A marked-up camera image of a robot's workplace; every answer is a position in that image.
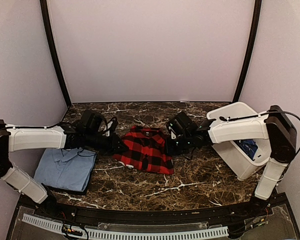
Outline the red black plaid shirt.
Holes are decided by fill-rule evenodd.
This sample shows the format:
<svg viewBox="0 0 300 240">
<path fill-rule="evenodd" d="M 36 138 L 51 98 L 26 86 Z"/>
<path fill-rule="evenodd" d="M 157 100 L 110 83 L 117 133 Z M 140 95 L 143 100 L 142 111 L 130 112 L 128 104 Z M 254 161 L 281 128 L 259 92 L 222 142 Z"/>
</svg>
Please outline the red black plaid shirt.
<svg viewBox="0 0 300 240">
<path fill-rule="evenodd" d="M 121 140 L 128 150 L 113 158 L 122 165 L 143 172 L 175 173 L 172 157 L 165 152 L 166 135 L 160 128 L 133 126 Z"/>
</svg>

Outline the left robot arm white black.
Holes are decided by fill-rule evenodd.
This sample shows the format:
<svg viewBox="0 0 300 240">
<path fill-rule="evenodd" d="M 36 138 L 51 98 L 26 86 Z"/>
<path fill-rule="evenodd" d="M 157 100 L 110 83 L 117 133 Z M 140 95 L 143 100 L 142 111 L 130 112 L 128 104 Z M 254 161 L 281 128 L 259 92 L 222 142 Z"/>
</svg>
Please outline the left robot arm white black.
<svg viewBox="0 0 300 240">
<path fill-rule="evenodd" d="M 91 149 L 103 156 L 111 156 L 129 148 L 115 130 L 116 117 L 106 120 L 98 112 L 85 110 L 73 122 L 60 122 L 51 126 L 20 126 L 0 119 L 0 180 L 28 196 L 50 218 L 57 218 L 60 206 L 48 188 L 35 181 L 24 170 L 10 161 L 9 154 L 36 149 Z"/>
</svg>

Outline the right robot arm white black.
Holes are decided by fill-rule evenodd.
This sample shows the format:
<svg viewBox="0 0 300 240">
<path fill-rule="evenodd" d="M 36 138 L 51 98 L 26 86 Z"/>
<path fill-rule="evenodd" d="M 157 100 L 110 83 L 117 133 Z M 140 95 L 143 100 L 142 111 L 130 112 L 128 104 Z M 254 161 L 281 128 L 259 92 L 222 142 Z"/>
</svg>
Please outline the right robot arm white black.
<svg viewBox="0 0 300 240">
<path fill-rule="evenodd" d="M 256 217 L 300 152 L 297 129 L 289 116 L 295 114 L 278 105 L 257 113 L 235 102 L 208 112 L 206 120 L 196 124 L 181 111 L 166 124 L 170 137 L 165 150 L 167 155 L 179 156 L 211 146 L 241 181 L 263 169 L 255 198 L 245 205 L 245 213 Z"/>
</svg>

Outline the folded light blue shirt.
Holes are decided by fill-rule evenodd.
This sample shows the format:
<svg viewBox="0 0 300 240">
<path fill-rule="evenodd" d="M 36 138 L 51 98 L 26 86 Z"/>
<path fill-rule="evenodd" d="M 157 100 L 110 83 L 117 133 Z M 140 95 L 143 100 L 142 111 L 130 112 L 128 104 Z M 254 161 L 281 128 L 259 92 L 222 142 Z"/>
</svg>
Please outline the folded light blue shirt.
<svg viewBox="0 0 300 240">
<path fill-rule="evenodd" d="M 47 148 L 33 178 L 48 187 L 82 193 L 88 186 L 96 158 L 95 152 L 82 148 Z"/>
</svg>

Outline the white plastic bin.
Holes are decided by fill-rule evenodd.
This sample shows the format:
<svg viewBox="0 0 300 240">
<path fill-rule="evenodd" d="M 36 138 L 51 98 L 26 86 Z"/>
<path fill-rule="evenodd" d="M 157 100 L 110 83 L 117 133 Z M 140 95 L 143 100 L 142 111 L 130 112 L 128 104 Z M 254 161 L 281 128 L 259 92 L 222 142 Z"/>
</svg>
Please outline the white plastic bin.
<svg viewBox="0 0 300 240">
<path fill-rule="evenodd" d="M 208 130 L 213 149 L 240 181 L 246 180 L 267 164 L 271 147 L 265 124 L 266 115 L 261 116 L 243 102 L 235 102 L 208 112 L 206 117 L 214 120 Z M 254 140 L 257 150 L 253 157 L 249 157 L 235 143 L 240 140 Z"/>
</svg>

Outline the blue shirt in bin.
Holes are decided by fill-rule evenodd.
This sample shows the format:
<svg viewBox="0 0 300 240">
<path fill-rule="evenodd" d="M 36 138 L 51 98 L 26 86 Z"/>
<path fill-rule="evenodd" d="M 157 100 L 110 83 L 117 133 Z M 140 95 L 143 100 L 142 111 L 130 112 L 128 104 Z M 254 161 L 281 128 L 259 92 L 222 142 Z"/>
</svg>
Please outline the blue shirt in bin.
<svg viewBox="0 0 300 240">
<path fill-rule="evenodd" d="M 253 139 L 235 140 L 234 142 L 251 160 L 254 160 L 258 146 Z"/>
</svg>

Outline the left clear acrylic plate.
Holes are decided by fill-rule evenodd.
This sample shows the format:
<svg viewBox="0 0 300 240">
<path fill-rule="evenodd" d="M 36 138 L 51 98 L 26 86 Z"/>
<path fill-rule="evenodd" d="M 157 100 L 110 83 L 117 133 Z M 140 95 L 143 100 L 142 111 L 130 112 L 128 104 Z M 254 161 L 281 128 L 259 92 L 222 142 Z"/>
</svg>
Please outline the left clear acrylic plate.
<svg viewBox="0 0 300 240">
<path fill-rule="evenodd" d="M 61 234 L 54 233 L 23 222 L 24 214 L 33 214 L 34 209 L 18 205 L 13 213 L 6 240 L 65 240 Z"/>
</svg>

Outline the clear acrylic plate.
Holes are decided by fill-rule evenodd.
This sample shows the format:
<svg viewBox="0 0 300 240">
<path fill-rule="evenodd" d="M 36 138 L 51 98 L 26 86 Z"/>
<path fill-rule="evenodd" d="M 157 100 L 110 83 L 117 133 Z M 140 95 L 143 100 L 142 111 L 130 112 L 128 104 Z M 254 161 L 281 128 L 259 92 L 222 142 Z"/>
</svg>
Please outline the clear acrylic plate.
<svg viewBox="0 0 300 240">
<path fill-rule="evenodd" d="M 33 214 L 34 209 L 18 205 L 13 213 L 6 240 L 65 240 L 61 234 L 54 233 L 23 222 L 24 214 Z"/>
<path fill-rule="evenodd" d="M 245 232 L 240 240 L 300 240 L 287 204 L 274 206 L 265 223 Z"/>
</svg>

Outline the right clear acrylic plate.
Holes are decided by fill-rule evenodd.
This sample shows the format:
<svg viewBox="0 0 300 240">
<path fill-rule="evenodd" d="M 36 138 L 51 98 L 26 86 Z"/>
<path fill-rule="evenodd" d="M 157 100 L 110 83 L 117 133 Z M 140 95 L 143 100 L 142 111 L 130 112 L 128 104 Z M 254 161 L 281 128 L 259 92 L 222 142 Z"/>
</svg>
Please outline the right clear acrylic plate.
<svg viewBox="0 0 300 240">
<path fill-rule="evenodd" d="M 287 204 L 274 206 L 265 223 L 245 232 L 240 240 L 300 240 Z"/>
</svg>

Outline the black curved front rail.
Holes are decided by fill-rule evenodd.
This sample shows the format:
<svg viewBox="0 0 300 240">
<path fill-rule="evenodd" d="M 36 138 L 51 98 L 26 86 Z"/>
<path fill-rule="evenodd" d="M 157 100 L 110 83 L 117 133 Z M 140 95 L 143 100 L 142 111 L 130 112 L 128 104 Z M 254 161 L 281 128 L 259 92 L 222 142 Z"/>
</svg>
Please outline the black curved front rail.
<svg viewBox="0 0 300 240">
<path fill-rule="evenodd" d="M 64 212 L 64 220 L 83 225 L 96 226 L 99 223 L 165 225 L 207 222 L 209 225 L 242 225 L 251 219 L 266 216 L 295 221 L 290 203 L 285 193 L 278 193 L 270 199 L 268 207 L 242 202 L 226 206 L 172 211 L 125 211 L 97 209 L 58 203 Z"/>
</svg>

